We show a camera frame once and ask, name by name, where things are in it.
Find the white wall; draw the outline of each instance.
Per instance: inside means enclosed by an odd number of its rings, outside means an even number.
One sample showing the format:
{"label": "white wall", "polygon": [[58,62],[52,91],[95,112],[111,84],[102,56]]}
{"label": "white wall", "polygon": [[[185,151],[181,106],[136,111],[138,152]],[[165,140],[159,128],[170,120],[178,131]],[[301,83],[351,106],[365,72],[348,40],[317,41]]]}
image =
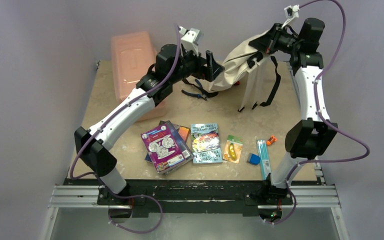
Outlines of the white wall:
{"label": "white wall", "polygon": [[[384,239],[384,1],[341,2],[347,29],[338,60],[324,79],[326,104],[331,119],[364,139],[372,154],[356,162],[325,165],[323,170],[336,184],[350,239]],[[329,7],[323,13],[322,19],[335,24],[332,32],[339,34],[339,11]],[[337,39],[325,38],[320,49],[332,54],[336,45]],[[363,147],[338,136],[325,158],[363,152]]]}
{"label": "white wall", "polygon": [[245,39],[284,22],[290,0],[67,0],[94,56],[110,60],[112,36],[149,31],[157,49],[176,42],[173,23],[203,31],[199,49],[216,59]]}
{"label": "white wall", "polygon": [[0,240],[38,238],[93,65],[64,0],[0,0]]}

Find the pink plastic storage box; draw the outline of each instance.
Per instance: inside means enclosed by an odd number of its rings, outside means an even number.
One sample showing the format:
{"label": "pink plastic storage box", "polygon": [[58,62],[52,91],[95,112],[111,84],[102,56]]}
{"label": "pink plastic storage box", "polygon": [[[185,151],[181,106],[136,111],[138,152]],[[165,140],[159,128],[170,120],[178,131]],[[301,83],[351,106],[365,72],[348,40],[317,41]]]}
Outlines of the pink plastic storage box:
{"label": "pink plastic storage box", "polygon": [[[147,73],[148,68],[155,63],[157,53],[149,33],[141,31],[112,37],[111,55],[115,97],[121,103]],[[166,101],[163,100],[139,121],[162,117],[166,113]]]}

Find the blue eraser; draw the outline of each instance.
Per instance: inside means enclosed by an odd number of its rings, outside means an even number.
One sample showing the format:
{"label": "blue eraser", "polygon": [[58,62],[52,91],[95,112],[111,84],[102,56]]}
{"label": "blue eraser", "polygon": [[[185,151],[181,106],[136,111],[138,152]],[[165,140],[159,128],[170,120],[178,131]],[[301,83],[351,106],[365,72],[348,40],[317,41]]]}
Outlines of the blue eraser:
{"label": "blue eraser", "polygon": [[248,160],[246,162],[253,164],[253,165],[258,165],[260,163],[260,157],[258,155],[253,154],[253,153],[250,153]]}

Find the white mounting bracket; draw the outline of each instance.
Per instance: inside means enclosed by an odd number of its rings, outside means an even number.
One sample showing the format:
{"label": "white mounting bracket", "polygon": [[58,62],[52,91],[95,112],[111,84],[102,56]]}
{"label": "white mounting bracket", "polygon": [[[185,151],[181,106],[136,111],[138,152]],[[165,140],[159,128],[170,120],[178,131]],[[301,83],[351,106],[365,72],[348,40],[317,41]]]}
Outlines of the white mounting bracket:
{"label": "white mounting bracket", "polygon": [[287,6],[284,8],[286,21],[282,25],[282,29],[289,23],[291,23],[294,19],[299,18],[298,12],[300,11],[300,5]]}
{"label": "white mounting bracket", "polygon": [[199,56],[200,52],[198,51],[198,45],[200,44],[200,40],[204,36],[204,33],[199,29],[191,28],[190,30],[187,30],[182,26],[179,26],[179,33],[182,35],[181,44],[184,49],[187,52],[193,51],[196,56]]}

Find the beige tabletop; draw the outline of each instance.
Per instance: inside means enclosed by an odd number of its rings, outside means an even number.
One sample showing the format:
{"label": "beige tabletop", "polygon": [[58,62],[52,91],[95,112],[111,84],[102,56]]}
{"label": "beige tabletop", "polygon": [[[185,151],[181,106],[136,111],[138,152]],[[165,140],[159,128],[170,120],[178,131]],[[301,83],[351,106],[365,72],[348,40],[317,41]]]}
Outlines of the beige tabletop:
{"label": "beige tabletop", "polygon": [[[273,65],[268,64],[268,68],[267,77],[264,80],[265,96],[269,95],[276,79]],[[188,92],[195,92],[196,89],[182,82],[176,83],[173,86],[173,93],[167,97],[168,113],[160,118],[136,122],[110,150],[117,159],[117,169],[126,179],[261,180],[260,165],[247,163],[249,153],[257,154],[256,140],[268,139],[271,135],[277,137],[277,142],[268,147],[270,164],[274,170],[285,154],[286,133],[300,120],[297,96],[284,62],[279,63],[278,72],[282,80],[272,104],[267,107],[258,106],[251,110],[250,103],[242,112],[238,112],[238,107],[246,87],[244,80],[239,86],[222,91],[208,101],[184,95],[181,89]],[[89,128],[117,105],[112,64],[110,61],[101,61],[82,126],[85,129]],[[157,174],[154,166],[144,160],[147,150],[140,135],[156,127],[160,120],[170,120],[174,124],[186,127],[190,127],[191,124],[217,123],[222,151],[228,135],[243,138],[239,163],[223,161],[218,165],[196,166],[191,161],[168,175]],[[187,144],[191,147],[191,137]],[[89,171],[90,168],[79,160],[74,169],[74,175],[78,176]],[[294,180],[315,181],[313,165],[305,165]]]}

